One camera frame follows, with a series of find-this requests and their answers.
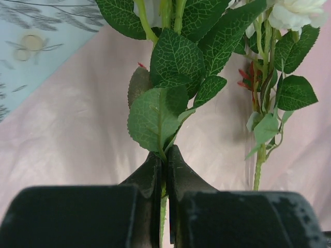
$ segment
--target green leaf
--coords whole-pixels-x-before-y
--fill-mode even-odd
[[[194,113],[195,113],[195,108],[190,108],[189,110],[186,110],[186,111],[182,112],[178,116],[178,121],[182,125],[184,123],[184,121],[187,120],[187,118],[190,117]]]
[[[133,12],[133,0],[96,0],[96,3],[113,29],[136,40],[146,39],[140,18]]]
[[[303,76],[291,75],[278,82],[276,103],[280,110],[298,110],[316,102],[314,90]]]
[[[237,53],[237,54],[246,55],[245,48],[246,48],[245,36],[242,36],[242,38],[239,41],[238,45],[234,49],[234,52]]]
[[[173,88],[181,85],[186,85],[192,82],[188,76],[183,74],[170,75],[166,79],[162,79],[155,88]]]
[[[259,112],[253,112],[248,118],[246,128],[249,132],[252,132],[256,125],[261,121],[261,114]]]
[[[254,155],[256,152],[259,151],[259,149],[261,148],[261,144],[257,144],[256,146],[254,146],[250,152],[246,155],[245,160],[250,158],[252,155]]]
[[[151,57],[151,81],[154,86],[163,83],[167,87],[177,86],[169,81],[178,74],[191,79],[186,84],[189,98],[193,98],[205,76],[203,55],[192,41],[165,28]]]
[[[294,111],[285,111],[283,116],[281,117],[281,122],[283,124],[285,124],[288,119],[291,117],[291,115],[293,115]]]
[[[177,138],[177,134],[178,134],[180,128],[182,127],[184,121],[187,120],[187,118],[190,117],[194,113],[195,113],[195,109],[190,109],[190,110],[186,110],[186,111],[182,112],[178,116],[178,121],[180,122],[180,126],[178,127],[176,133],[173,136],[171,136],[170,139],[165,143],[165,146],[166,146],[166,148],[164,149],[165,154],[167,154],[169,148],[174,145],[175,140]]]
[[[292,32],[285,34],[282,39],[276,43],[276,69],[281,71],[281,60],[283,59],[284,72],[290,74],[295,71],[314,46],[319,33],[319,28],[306,25],[303,27],[301,37],[297,42],[294,42]]]
[[[128,130],[132,139],[149,151],[160,151],[178,129],[179,115],[188,103],[186,88],[153,88],[132,104]]]
[[[278,120],[272,114],[266,114],[254,128],[254,137],[257,144],[264,144],[278,134]]]
[[[147,71],[143,67],[138,67],[130,80],[129,90],[128,90],[128,104],[129,108],[131,108],[132,103],[135,99],[137,99],[140,95],[152,89],[153,85],[149,78],[149,71]]]
[[[229,2],[230,0],[187,0],[181,34],[193,42],[199,41],[217,23]]]
[[[202,82],[194,99],[193,107],[197,108],[211,100],[227,84],[227,80],[216,75],[209,76]]]
[[[218,74],[240,42],[246,28],[266,9],[266,0],[255,0],[234,10],[229,9],[200,40],[207,76]]]
[[[260,100],[263,112],[266,112],[268,109],[271,88],[277,83],[277,79],[277,70],[273,70],[272,73],[268,75],[266,82],[264,82],[261,86]]]

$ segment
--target light blue surface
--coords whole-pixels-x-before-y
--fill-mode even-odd
[[[93,0],[0,0],[0,121],[104,24]]]

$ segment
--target gray leaf print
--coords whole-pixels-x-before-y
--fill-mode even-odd
[[[41,30],[46,30],[46,31],[57,31],[57,28],[54,26],[51,26],[45,22],[43,22],[42,20],[37,20],[34,19],[32,21],[32,24],[34,25],[34,27],[41,29]]]
[[[5,60],[5,59],[0,59],[0,61],[1,61],[2,65],[3,65],[4,67],[6,67],[7,69],[9,69],[9,70],[13,70],[13,69],[15,69],[14,66],[12,66],[11,63],[9,63],[7,60]]]
[[[0,18],[3,19],[4,21],[10,22],[12,24],[18,25],[21,28],[25,28],[25,29],[30,29],[31,26],[23,21],[21,18],[19,18],[19,16],[12,11],[9,7],[7,7],[4,4],[0,3]]]
[[[0,105],[0,122],[4,120],[5,116],[9,113],[8,108],[3,104]]]
[[[62,46],[63,44],[58,44],[58,45],[51,45],[48,47],[43,48],[43,51],[51,51],[51,50],[55,50],[58,49],[60,46]]]
[[[25,47],[20,45],[20,44],[16,44],[14,42],[11,41],[6,41],[7,44],[11,45],[12,47],[14,47],[15,49],[24,49]]]
[[[55,23],[61,23],[62,20],[53,18],[53,17],[47,17],[42,14],[36,14],[33,16],[35,19],[43,22],[43,23],[48,23],[48,24],[55,24]]]
[[[18,88],[16,88],[16,89],[14,89],[12,92],[20,91],[20,90],[24,89],[26,86],[27,86],[27,85],[22,85],[22,86],[20,86],[20,87],[18,87]]]
[[[73,14],[84,15],[84,16],[90,16],[90,17],[94,17],[95,15],[100,16],[100,10],[99,9],[84,7],[84,6],[74,7],[73,10],[72,10],[72,13]]]
[[[41,11],[31,5],[27,4],[15,4],[14,9],[21,13],[41,13]]]
[[[95,33],[98,32],[97,30],[89,28],[88,26],[86,26],[82,22],[76,20],[70,14],[68,14],[66,12],[59,12],[59,13],[57,13],[57,16],[59,18],[61,18],[62,20],[64,20],[66,23],[68,23],[68,24],[70,24],[74,27],[77,27],[77,28],[80,28],[82,30],[86,30],[86,31],[89,31],[89,32],[95,32]]]
[[[86,22],[87,24],[90,24],[90,25],[96,25],[96,26],[98,26],[98,27],[102,27],[102,26],[103,26],[103,24],[102,24],[101,22],[97,21],[97,20],[94,19],[94,18],[86,18],[86,19],[85,19],[85,22]]]
[[[3,100],[3,99],[5,99],[5,98],[6,98],[6,96],[7,96],[7,94],[6,94],[6,93],[2,93],[2,92],[0,92],[0,100]]]

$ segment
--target pink cloth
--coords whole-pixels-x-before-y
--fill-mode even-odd
[[[325,8],[331,12],[330,1]],[[320,102],[289,119],[260,186],[303,194],[323,230],[331,230],[330,39],[331,19],[295,72],[312,83]],[[0,216],[24,187],[116,184],[141,165],[147,151],[127,132],[126,96],[137,62],[149,65],[150,54],[150,43],[105,26],[0,123]],[[240,55],[231,57],[222,72],[227,86],[185,122],[176,141],[186,162],[220,190],[252,185],[254,161],[244,161],[251,95],[236,83],[243,65]]]

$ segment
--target artificial rose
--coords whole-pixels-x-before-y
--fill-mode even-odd
[[[301,34],[302,27],[322,26],[327,19],[323,10],[326,0],[274,0],[269,23],[276,29],[291,29]]]

